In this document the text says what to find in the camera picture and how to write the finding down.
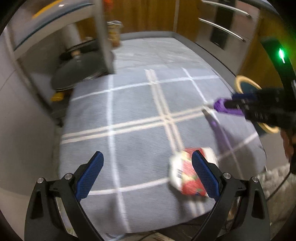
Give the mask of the person right hand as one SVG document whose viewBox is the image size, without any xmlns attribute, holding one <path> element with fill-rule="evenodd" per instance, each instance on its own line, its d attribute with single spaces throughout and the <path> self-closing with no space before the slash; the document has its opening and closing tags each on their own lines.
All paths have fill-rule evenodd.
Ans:
<svg viewBox="0 0 296 241">
<path fill-rule="evenodd" d="M 283 148 L 285 151 L 285 156 L 288 159 L 288 162 L 290 163 L 292 160 L 293 153 L 294 153 L 293 145 L 295 145 L 295 134 L 292 135 L 291 131 L 281 129 L 280 136 L 283 141 Z"/>
</svg>

